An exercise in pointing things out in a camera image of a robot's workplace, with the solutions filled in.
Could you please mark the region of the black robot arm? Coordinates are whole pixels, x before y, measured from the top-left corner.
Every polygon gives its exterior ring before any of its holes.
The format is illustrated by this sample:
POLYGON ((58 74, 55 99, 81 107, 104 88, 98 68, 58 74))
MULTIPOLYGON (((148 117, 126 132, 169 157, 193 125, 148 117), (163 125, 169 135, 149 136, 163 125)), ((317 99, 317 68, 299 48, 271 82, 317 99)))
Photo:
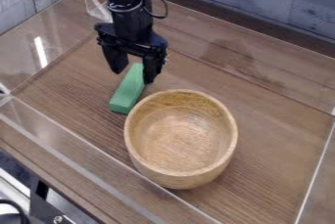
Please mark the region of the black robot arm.
POLYGON ((129 55, 142 59, 142 79, 151 84, 161 73, 168 56, 168 40, 153 30, 156 15, 152 0, 108 0, 113 22, 94 26, 105 59, 114 73, 121 73, 129 64, 129 55))

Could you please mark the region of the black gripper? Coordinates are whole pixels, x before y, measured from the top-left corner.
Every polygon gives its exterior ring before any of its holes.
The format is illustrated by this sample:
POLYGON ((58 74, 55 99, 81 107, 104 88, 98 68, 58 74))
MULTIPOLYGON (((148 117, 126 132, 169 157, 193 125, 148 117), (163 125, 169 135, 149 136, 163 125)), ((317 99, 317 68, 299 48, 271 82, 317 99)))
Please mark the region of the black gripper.
POLYGON ((153 20, 165 19, 168 14, 156 15, 151 0, 134 3, 108 3, 113 22, 94 26, 97 42, 114 73, 120 74, 129 65, 129 54, 142 58, 144 83, 151 84, 167 63, 168 41, 153 29, 153 20))

